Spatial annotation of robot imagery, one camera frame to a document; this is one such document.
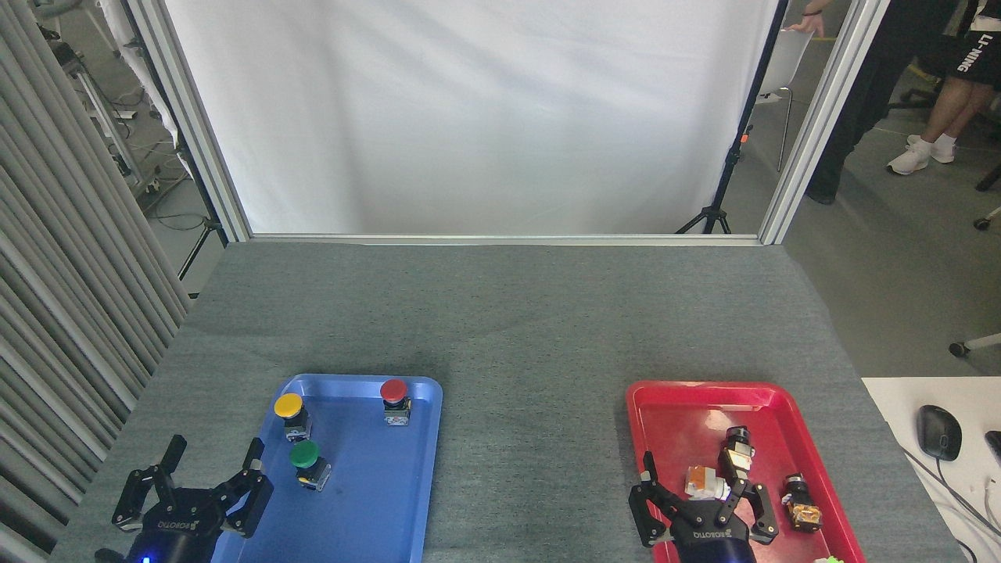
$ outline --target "green button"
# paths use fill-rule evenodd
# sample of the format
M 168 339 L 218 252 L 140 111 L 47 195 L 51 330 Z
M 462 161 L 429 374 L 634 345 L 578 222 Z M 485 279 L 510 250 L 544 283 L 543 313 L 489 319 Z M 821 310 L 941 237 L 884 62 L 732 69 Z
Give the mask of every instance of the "green button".
M 319 458 L 319 446 L 312 440 L 303 440 L 292 446 L 292 451 L 288 453 L 288 461 L 292 465 L 302 469 L 312 467 Z

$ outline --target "chair wheel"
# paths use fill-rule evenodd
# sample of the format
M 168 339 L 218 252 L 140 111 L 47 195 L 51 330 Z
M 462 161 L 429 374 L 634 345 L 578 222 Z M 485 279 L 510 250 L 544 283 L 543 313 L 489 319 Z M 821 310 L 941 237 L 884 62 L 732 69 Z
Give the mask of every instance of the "chair wheel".
M 954 342 L 949 345 L 949 353 L 956 358 L 963 358 L 970 352 L 970 349 L 966 348 L 966 345 L 961 342 Z

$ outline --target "aluminum frame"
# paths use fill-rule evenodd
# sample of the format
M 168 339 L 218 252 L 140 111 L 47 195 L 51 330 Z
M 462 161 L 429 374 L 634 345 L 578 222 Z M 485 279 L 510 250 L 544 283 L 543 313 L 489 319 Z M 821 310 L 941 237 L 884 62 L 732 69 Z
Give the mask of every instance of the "aluminum frame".
M 357 235 L 254 233 L 243 212 L 232 178 L 197 89 L 191 79 L 164 0 L 123 0 L 131 8 L 145 38 L 150 60 L 166 90 L 175 119 L 188 139 L 195 163 L 205 178 L 209 198 L 230 240 L 322 240 L 364 244 L 602 244 L 602 245 L 713 245 L 757 246 L 781 244 L 792 224 L 806 183 L 820 159 L 834 121 L 848 96 L 869 44 L 890 0 L 853 0 L 842 33 L 828 59 L 820 85 L 792 148 L 792 157 L 779 178 L 775 195 L 754 234 L 648 234 L 572 236 L 476 235 Z

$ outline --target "yellow button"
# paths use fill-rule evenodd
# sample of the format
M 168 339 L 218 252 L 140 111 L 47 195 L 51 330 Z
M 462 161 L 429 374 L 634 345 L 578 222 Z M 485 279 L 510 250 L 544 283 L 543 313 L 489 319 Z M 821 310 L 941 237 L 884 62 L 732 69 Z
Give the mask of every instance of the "yellow button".
M 286 393 L 274 402 L 274 414 L 290 419 L 302 410 L 302 398 L 294 393 Z

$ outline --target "gray tablecloth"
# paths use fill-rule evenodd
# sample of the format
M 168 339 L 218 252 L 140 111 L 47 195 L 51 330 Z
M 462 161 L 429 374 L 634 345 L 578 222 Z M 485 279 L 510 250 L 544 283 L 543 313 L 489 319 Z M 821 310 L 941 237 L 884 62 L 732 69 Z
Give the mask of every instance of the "gray tablecloth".
M 229 477 L 299 373 L 441 384 L 428 563 L 650 561 L 626 503 L 641 380 L 782 386 L 870 561 L 964 561 L 782 247 L 304 242 L 225 251 L 52 561 L 127 551 L 124 478 L 174 433 L 177 484 Z

